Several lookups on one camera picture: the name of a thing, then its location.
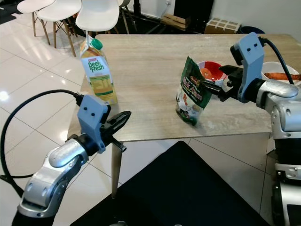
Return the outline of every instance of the orange food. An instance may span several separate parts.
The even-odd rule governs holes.
[[[205,79],[210,79],[212,80],[212,74],[207,68],[201,68],[201,73],[204,76]]]
[[[287,80],[285,73],[265,73],[269,79]],[[291,74],[292,80],[301,80],[301,74]]]

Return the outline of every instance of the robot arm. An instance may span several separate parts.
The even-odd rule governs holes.
[[[264,50],[255,33],[243,37],[231,47],[238,68],[220,67],[228,75],[228,87],[210,82],[204,87],[221,101],[229,97],[242,103],[255,102],[271,115],[272,136],[278,155],[275,164],[277,180],[273,186],[272,211],[276,225],[301,225],[301,94],[294,85],[261,79]]]
[[[101,99],[84,96],[78,112],[82,134],[72,135],[64,145],[48,153],[25,187],[13,225],[23,225],[24,221],[52,225],[68,183],[88,157],[102,153],[110,143],[125,151],[113,134],[125,125],[131,112],[122,112],[107,121],[110,109]]]

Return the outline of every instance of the carrot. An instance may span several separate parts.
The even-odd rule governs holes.
[[[285,73],[265,73],[269,79],[288,80]],[[292,80],[301,80],[301,74],[291,74]]]

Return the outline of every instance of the juice carton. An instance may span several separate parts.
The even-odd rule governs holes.
[[[112,105],[117,103],[117,96],[102,48],[103,45],[99,40],[87,34],[86,40],[80,46],[80,60],[94,94],[107,105]]]

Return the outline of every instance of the white wall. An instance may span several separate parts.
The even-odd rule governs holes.
[[[157,18],[166,9],[166,0],[140,0],[140,4],[141,13]],[[174,4],[171,0],[167,13],[174,13]],[[211,16],[255,26],[266,33],[287,33],[301,41],[301,0],[214,0]]]
[[[174,4],[175,0],[170,0],[170,5],[166,4],[166,0],[140,0],[141,13],[144,15],[161,18],[162,14],[165,12],[169,14],[174,14]],[[133,11],[134,0],[128,5],[129,10]]]

